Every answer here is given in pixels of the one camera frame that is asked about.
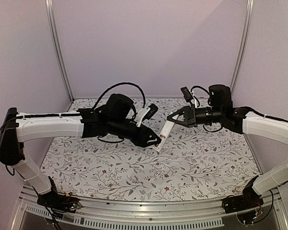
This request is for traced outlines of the white remote control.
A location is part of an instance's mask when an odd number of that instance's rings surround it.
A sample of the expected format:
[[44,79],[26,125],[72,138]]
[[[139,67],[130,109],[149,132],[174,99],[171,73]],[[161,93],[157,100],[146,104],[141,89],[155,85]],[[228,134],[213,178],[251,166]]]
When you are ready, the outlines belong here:
[[161,129],[161,131],[159,133],[159,136],[163,135],[166,138],[165,139],[161,139],[161,142],[153,147],[155,151],[157,151],[157,152],[161,151],[161,149],[163,148],[167,138],[169,137],[170,132],[171,132],[172,128],[174,127],[174,125],[175,124],[173,122],[171,122],[171,121],[166,121],[164,123],[164,125],[163,125],[163,127],[162,127],[162,129]]

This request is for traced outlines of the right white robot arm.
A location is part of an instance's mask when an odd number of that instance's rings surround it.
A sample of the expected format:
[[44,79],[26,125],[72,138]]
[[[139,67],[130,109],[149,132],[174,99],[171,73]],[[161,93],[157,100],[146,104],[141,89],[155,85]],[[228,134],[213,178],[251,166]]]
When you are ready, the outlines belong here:
[[[208,107],[185,106],[167,116],[167,120],[184,127],[219,123],[238,134],[256,135],[288,146],[288,120],[261,114],[248,106],[234,107],[228,86],[209,86]],[[249,209],[257,197],[288,182],[288,160],[251,179],[239,197],[239,205]]]

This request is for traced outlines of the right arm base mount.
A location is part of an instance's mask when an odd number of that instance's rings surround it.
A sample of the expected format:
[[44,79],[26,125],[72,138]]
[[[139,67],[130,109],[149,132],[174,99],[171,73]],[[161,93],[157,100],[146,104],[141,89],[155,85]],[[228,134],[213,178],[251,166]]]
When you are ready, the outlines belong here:
[[252,199],[246,195],[229,195],[222,200],[222,208],[226,214],[259,207],[263,204],[264,201],[260,196]]

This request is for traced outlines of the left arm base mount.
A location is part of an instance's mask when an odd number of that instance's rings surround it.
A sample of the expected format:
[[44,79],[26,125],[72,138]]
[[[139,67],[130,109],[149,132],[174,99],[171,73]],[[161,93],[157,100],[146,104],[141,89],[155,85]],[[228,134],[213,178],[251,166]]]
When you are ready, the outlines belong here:
[[59,212],[75,213],[82,207],[80,200],[74,197],[72,193],[62,195],[53,191],[38,195],[37,203]]

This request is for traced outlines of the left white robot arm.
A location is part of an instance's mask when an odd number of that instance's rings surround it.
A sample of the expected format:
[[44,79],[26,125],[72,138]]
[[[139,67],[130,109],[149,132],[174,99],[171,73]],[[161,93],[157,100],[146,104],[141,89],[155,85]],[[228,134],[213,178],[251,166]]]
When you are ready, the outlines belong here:
[[142,124],[157,110],[152,104],[143,105],[137,111],[133,100],[120,93],[113,93],[102,106],[96,102],[92,108],[75,112],[26,114],[12,107],[0,127],[0,162],[11,166],[51,208],[57,208],[62,198],[51,179],[24,153],[26,141],[54,137],[102,138],[111,134],[146,148],[161,142],[152,129]]

